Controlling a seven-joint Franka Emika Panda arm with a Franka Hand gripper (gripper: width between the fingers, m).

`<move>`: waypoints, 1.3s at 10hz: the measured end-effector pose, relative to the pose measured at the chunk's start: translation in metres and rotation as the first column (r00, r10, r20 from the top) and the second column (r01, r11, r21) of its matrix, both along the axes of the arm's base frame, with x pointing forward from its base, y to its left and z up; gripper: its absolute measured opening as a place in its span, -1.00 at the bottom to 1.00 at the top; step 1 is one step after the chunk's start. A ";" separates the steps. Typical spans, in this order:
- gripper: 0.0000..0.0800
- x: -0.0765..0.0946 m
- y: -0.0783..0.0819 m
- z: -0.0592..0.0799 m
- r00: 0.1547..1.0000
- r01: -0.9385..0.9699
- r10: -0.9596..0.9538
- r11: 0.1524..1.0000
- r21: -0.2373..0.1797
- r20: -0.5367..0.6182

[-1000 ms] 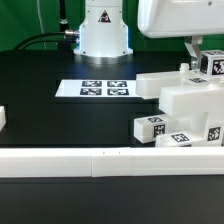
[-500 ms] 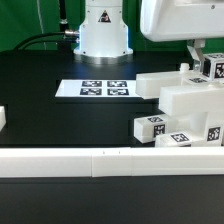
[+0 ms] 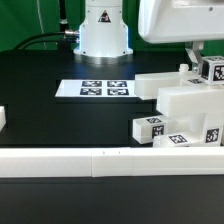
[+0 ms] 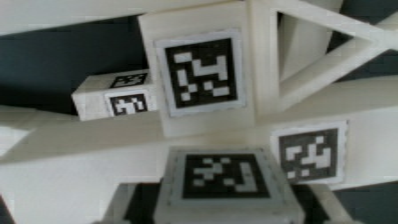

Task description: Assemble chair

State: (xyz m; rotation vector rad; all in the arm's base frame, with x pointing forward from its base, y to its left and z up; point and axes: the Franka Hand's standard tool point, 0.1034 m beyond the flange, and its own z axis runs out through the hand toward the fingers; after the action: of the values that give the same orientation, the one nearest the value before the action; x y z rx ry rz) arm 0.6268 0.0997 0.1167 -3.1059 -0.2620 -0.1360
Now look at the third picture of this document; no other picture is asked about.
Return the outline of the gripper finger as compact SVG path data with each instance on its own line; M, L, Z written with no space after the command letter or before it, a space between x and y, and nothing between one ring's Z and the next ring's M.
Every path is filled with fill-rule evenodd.
M201 50L204 48L203 41L191 41L185 43L185 50L192 63L192 71L200 74L203 66Z

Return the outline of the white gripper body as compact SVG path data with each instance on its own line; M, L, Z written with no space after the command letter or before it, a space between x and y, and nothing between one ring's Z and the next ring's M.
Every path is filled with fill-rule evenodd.
M140 0L138 32L149 43L224 39L224 0Z

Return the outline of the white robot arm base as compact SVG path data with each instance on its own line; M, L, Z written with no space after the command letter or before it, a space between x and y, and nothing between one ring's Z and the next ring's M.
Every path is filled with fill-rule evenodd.
M91 64L129 62L128 26L122 18L123 0L85 0L85 19L79 27L77 61Z

